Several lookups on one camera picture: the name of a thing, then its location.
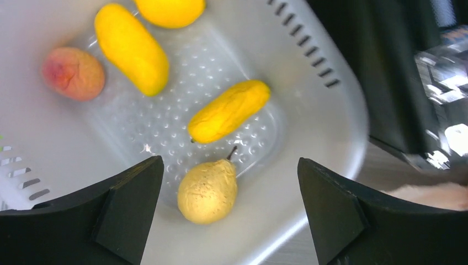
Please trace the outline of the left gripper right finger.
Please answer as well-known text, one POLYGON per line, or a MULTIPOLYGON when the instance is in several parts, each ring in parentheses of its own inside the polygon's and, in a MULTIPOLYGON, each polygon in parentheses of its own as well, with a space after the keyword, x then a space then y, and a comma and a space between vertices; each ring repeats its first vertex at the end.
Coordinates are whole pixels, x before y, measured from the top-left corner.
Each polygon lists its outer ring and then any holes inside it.
POLYGON ((411 203, 300 158, 319 264, 466 264, 467 212, 411 203))

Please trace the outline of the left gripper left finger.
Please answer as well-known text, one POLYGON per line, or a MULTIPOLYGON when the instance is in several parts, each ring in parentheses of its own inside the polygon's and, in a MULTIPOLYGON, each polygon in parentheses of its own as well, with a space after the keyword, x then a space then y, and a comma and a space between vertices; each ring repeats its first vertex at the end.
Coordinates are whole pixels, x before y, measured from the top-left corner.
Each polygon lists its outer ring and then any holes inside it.
POLYGON ((30 210, 1 212, 2 264, 140 264, 162 185, 152 156, 30 210))

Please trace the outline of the translucent plastic bag banana print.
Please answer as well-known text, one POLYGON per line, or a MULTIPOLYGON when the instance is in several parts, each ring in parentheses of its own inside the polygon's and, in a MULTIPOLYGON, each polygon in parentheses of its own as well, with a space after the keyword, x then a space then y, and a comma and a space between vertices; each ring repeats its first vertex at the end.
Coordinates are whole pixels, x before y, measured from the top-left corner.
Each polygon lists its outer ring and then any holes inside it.
POLYGON ((467 186, 447 182, 436 185, 403 185, 381 192, 416 204, 456 211, 467 210, 467 186))

